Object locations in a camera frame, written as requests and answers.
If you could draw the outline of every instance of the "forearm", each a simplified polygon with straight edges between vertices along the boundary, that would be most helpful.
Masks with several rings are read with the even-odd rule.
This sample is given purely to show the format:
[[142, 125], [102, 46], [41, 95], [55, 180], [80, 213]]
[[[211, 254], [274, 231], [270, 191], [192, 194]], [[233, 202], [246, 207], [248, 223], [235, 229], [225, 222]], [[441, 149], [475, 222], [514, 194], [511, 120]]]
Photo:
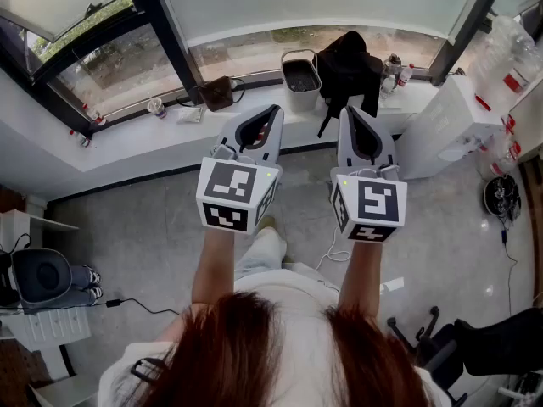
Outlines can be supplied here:
[[193, 282], [193, 304], [215, 304], [234, 289], [234, 234], [219, 229], [205, 233], [204, 248]]
[[357, 308], [363, 315], [377, 316], [382, 252], [382, 244], [355, 243], [339, 295], [341, 309]]

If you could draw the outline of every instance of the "concrete floor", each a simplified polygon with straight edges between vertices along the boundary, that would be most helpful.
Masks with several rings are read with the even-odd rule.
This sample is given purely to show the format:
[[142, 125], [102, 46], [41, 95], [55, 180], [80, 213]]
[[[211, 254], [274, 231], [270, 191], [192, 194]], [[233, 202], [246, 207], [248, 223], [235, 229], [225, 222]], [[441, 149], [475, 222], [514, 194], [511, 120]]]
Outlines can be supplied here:
[[[332, 242], [336, 221], [327, 200], [335, 151], [280, 157], [284, 173], [271, 206], [293, 259], [316, 266]], [[508, 232], [513, 313], [531, 305], [534, 255], [522, 181], [515, 175], [523, 211]], [[194, 202], [198, 172], [159, 178], [57, 204], [53, 219], [81, 229], [56, 243], [73, 265], [88, 264], [103, 276], [105, 299], [137, 298], [150, 309], [181, 309], [204, 239]], [[409, 339], [441, 311], [437, 329], [462, 318], [487, 326], [509, 316], [507, 275], [511, 261], [501, 244], [501, 223], [481, 208], [482, 181], [472, 158], [434, 178], [409, 181], [406, 226], [385, 244], [382, 263], [382, 324], [395, 315]], [[237, 237], [236, 257], [251, 243]], [[350, 249], [339, 238], [335, 249]], [[347, 263], [325, 259], [320, 272], [340, 285]], [[67, 345], [76, 372], [99, 378], [128, 343], [152, 341], [170, 323], [169, 314], [149, 315], [134, 303], [89, 309], [92, 337]], [[464, 373], [453, 395], [471, 393], [486, 380]], [[503, 377], [492, 377], [467, 406], [495, 405]]]

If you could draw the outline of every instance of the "black bag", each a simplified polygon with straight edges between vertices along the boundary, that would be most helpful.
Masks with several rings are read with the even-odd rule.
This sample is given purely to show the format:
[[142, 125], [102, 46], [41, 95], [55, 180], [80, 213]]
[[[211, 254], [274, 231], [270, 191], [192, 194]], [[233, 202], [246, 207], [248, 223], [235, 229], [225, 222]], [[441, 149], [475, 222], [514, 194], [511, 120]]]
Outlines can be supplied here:
[[330, 118], [339, 119], [339, 112], [347, 105], [349, 97], [354, 95], [364, 95], [361, 109], [373, 117], [377, 116], [383, 61], [370, 56], [358, 32], [345, 33], [319, 52], [316, 59], [322, 81], [321, 96], [328, 104], [319, 137]]

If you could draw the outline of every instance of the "trash bin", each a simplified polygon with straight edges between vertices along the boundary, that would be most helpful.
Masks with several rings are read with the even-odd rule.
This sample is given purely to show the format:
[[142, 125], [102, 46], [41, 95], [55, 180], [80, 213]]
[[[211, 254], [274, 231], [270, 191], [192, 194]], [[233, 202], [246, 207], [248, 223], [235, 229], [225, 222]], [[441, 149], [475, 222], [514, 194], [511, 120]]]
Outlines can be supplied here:
[[295, 59], [284, 62], [285, 56], [290, 53], [301, 53], [311, 51], [304, 48], [301, 50], [287, 51], [281, 56], [281, 71], [283, 74], [283, 85], [288, 107], [293, 112], [306, 112], [313, 110], [316, 98], [319, 95], [322, 83], [313, 63], [307, 59]]

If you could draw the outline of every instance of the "black chair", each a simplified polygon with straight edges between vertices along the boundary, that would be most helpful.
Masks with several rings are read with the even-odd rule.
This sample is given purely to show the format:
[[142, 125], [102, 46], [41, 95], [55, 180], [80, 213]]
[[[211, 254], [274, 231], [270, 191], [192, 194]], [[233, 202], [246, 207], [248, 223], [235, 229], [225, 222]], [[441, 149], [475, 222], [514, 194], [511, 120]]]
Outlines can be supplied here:
[[426, 369], [435, 383], [451, 399], [453, 407], [464, 404], [467, 394], [459, 399], [448, 392], [463, 373], [464, 366], [472, 376], [498, 374], [522, 375], [543, 368], [543, 313], [541, 309], [527, 309], [493, 326], [476, 329], [466, 321], [447, 324], [434, 336], [432, 332], [439, 318], [439, 309], [430, 310], [432, 321], [428, 329], [418, 331], [418, 345], [413, 347], [396, 325], [395, 318], [388, 326], [415, 357], [415, 363]]

